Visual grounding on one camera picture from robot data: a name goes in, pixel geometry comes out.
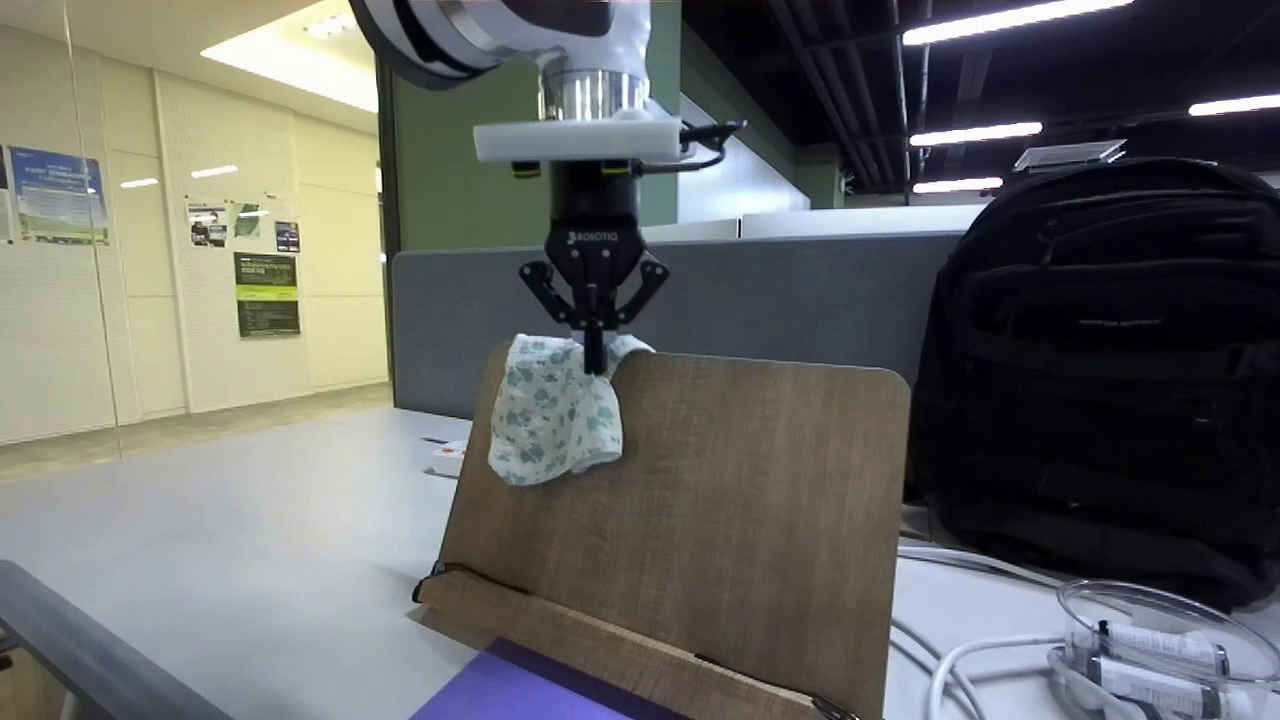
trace ceiling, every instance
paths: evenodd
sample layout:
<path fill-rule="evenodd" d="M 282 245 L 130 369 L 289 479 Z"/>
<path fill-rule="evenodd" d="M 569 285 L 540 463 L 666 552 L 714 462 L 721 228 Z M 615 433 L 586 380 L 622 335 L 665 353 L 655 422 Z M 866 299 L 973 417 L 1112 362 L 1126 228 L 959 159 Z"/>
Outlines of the ceiling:
<path fill-rule="evenodd" d="M 906 151 L 906 134 L 1044 121 L 1035 143 L 1122 137 L 1133 155 L 1280 167 L 1280 113 L 1188 121 L 1192 102 L 1280 93 L 1280 0 L 1135 0 L 1120 13 L 899 47 L 899 30 L 1032 0 L 685 0 L 685 20 L 792 143 L 835 143 L 850 193 L 1002 175 L 1025 141 Z"/>
<path fill-rule="evenodd" d="M 374 115 L 222 68 L 198 51 L 292 18 L 317 0 L 0 0 L 0 30 L 20 30 L 73 51 L 98 51 L 136 68 L 159 68 L 206 88 L 282 105 L 292 113 L 374 134 Z"/>

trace gray partition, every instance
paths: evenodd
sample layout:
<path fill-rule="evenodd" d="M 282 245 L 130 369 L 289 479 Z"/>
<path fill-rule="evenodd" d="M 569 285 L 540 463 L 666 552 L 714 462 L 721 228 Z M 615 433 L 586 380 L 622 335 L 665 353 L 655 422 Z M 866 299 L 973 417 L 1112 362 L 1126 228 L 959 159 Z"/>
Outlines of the gray partition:
<path fill-rule="evenodd" d="M 653 245 L 670 280 L 627 333 L 665 353 L 876 364 L 910 380 L 933 280 L 955 238 Z M 470 417 L 495 344 L 512 333 L 565 333 L 516 280 L 533 257 L 391 262 L 398 410 Z"/>

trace ceiling light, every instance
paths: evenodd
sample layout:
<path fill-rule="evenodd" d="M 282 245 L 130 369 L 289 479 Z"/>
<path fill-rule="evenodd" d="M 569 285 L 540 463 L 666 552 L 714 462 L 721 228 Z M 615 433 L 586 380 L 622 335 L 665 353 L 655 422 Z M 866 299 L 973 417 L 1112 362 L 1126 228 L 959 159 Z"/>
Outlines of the ceiling light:
<path fill-rule="evenodd" d="M 947 45 L 959 35 L 987 35 L 987 33 L 1006 33 L 1006 30 L 1028 30 L 1028 23 L 1050 23 L 1050 20 L 1126 7 L 1126 6 L 1133 0 L 1047 0 L 1047 6 L 1028 6 L 1028 7 L 987 13 L 987 18 L 965 18 L 965 20 L 947 20 L 947 23 L 925 23 L 925 30 L 905 33 L 905 45 L 906 47 Z"/>
<path fill-rule="evenodd" d="M 1241 115 L 1241 113 L 1280 113 L 1280 98 L 1230 98 L 1192 105 L 1192 115 Z"/>
<path fill-rule="evenodd" d="M 356 30 L 342 0 L 321 0 L 244 35 L 202 47 L 202 61 L 374 113 L 367 45 L 342 45 Z"/>
<path fill-rule="evenodd" d="M 938 149 L 938 143 L 993 143 L 993 141 L 1016 141 L 1016 137 L 1039 137 L 1044 126 L 1018 121 L 1018 126 L 985 126 L 985 130 L 952 130 L 952 134 L 915 134 L 910 149 Z"/>
<path fill-rule="evenodd" d="M 155 175 L 121 180 L 121 188 L 155 188 Z"/>
<path fill-rule="evenodd" d="M 196 167 L 191 180 L 206 180 L 206 175 L 234 175 L 239 166 L 214 166 L 214 167 Z"/>
<path fill-rule="evenodd" d="M 910 193 L 915 195 L 947 195 L 947 193 L 997 193 L 1002 188 L 999 175 L 959 175 L 959 180 L 925 180 Z"/>

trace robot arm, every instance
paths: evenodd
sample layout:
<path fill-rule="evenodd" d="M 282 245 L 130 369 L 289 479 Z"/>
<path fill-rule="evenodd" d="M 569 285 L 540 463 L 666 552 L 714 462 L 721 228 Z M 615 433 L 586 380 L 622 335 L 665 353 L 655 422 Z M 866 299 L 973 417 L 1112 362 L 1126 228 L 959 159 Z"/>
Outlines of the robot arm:
<path fill-rule="evenodd" d="M 350 0 L 350 13 L 374 55 L 431 93 L 512 55 L 540 63 L 540 121 L 474 130 L 474 155 L 516 166 L 516 175 L 548 166 L 548 262 L 524 266 L 520 280 L 554 323 L 582 333 L 582 372 L 607 372 L 602 333 L 635 319 L 666 280 L 666 267 L 645 257 L 635 180 L 688 167 L 670 159 L 692 141 L 721 137 L 711 149 L 723 151 L 735 134 L 692 134 L 648 113 L 648 0 Z M 640 288 L 619 304 L 615 291 L 635 267 Z"/>

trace wall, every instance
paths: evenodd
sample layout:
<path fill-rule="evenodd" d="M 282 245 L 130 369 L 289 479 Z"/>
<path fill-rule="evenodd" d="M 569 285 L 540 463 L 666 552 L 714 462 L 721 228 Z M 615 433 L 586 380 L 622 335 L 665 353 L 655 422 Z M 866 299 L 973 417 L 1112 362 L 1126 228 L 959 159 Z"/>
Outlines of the wall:
<path fill-rule="evenodd" d="M 678 102 L 678 115 L 707 126 L 711 115 L 695 102 Z M 678 224 L 745 219 L 762 214 L 804 214 L 806 195 L 761 159 L 745 141 L 728 141 L 714 167 L 678 175 Z"/>
<path fill-rule="evenodd" d="M 94 155 L 112 218 L 0 245 L 0 444 L 382 380 L 373 137 L 0 30 L 0 143 Z M 186 238 L 186 195 L 269 193 L 302 224 L 298 339 L 239 339 L 230 249 Z"/>
<path fill-rule="evenodd" d="M 749 218 L 738 242 L 910 242 L 965 238 L 987 206 L 899 206 Z"/>
<path fill-rule="evenodd" d="M 795 188 L 813 200 L 813 209 L 843 209 L 843 173 L 835 143 L 795 149 Z"/>
<path fill-rule="evenodd" d="M 516 249 L 548 231 L 548 186 L 474 166 L 470 130 L 533 121 L 533 63 L 509 63 L 465 88 L 422 93 L 391 79 L 398 249 Z"/>
<path fill-rule="evenodd" d="M 738 141 L 795 186 L 795 149 L 771 126 L 771 115 L 745 93 L 745 86 L 721 63 L 721 55 L 692 33 L 678 33 L 678 93 L 714 121 L 749 121 Z"/>
<path fill-rule="evenodd" d="M 830 242 L 665 245 L 670 285 L 627 333 L 661 353 L 871 364 L 915 377 L 935 267 L 959 228 Z M 391 262 L 395 403 L 470 417 L 486 358 L 512 333 L 554 333 L 512 278 L 529 251 Z M 457 304 L 457 285 L 486 288 Z"/>

